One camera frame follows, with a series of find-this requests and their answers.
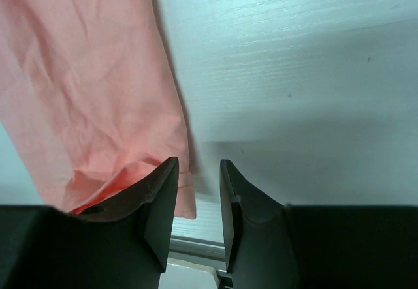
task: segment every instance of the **white panel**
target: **white panel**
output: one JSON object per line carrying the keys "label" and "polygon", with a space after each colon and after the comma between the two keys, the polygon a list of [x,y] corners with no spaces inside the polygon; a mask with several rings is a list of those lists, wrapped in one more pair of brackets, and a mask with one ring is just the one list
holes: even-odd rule
{"label": "white panel", "polygon": [[196,221],[222,241],[219,160],[281,203],[417,204],[418,0],[157,0],[194,139]]}

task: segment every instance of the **pink cloth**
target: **pink cloth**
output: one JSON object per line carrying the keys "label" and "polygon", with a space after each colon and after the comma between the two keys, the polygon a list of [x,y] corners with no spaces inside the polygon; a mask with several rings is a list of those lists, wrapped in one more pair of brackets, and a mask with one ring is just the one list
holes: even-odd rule
{"label": "pink cloth", "polygon": [[0,119],[48,204],[81,211],[180,159],[187,132],[151,0],[1,0]]}

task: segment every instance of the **pink garment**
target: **pink garment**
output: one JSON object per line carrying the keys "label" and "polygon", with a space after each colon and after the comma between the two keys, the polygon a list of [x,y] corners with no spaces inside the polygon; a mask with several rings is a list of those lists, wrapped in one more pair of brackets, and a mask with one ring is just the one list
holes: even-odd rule
{"label": "pink garment", "polygon": [[0,119],[48,204],[76,212],[180,159],[187,132],[151,0],[1,0]]}

